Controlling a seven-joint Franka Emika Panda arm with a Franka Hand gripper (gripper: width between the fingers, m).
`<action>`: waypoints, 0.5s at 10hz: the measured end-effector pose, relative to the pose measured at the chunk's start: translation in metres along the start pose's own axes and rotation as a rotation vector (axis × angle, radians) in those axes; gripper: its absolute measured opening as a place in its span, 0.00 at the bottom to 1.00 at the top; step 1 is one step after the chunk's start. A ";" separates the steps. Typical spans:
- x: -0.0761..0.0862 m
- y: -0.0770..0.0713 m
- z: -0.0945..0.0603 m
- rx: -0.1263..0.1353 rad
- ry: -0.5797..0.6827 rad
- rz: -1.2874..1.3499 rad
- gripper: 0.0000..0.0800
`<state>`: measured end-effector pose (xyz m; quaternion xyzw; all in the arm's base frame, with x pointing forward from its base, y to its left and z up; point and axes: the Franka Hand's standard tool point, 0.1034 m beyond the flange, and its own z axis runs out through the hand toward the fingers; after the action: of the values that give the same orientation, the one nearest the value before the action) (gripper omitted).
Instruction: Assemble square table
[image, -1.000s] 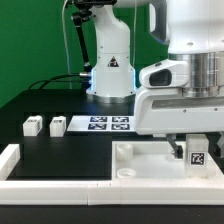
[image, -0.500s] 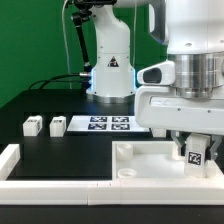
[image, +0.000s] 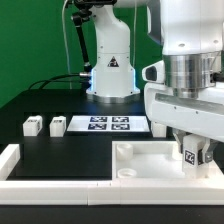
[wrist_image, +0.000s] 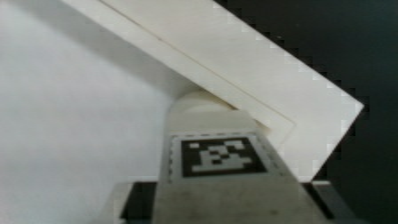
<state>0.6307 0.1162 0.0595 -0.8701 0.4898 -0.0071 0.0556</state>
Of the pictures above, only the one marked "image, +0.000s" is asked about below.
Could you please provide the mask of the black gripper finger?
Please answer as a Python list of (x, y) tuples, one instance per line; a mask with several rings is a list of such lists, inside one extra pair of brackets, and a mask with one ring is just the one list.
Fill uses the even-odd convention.
[(213, 152), (218, 145), (218, 141), (206, 139), (202, 149), (198, 151), (199, 164), (210, 163), (213, 160)]
[(174, 129), (173, 136), (178, 144), (178, 151), (182, 153), (183, 152), (183, 138), (186, 136), (186, 132), (179, 129)]

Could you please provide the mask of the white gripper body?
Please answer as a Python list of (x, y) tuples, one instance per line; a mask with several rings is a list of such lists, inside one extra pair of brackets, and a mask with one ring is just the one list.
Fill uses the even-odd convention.
[(179, 98), (164, 84), (164, 62), (142, 70), (148, 119), (171, 128), (224, 142), (224, 82), (201, 89), (197, 99)]

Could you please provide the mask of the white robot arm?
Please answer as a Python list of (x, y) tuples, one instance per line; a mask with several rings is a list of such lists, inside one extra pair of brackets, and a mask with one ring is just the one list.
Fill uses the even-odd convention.
[(224, 142), (224, 0), (94, 3), (98, 59), (87, 94), (111, 103), (139, 92), (128, 59), (130, 31), (113, 9), (142, 4), (149, 35), (163, 45), (162, 59), (142, 70), (146, 115), (152, 125), (174, 129), (185, 164), (205, 165)]

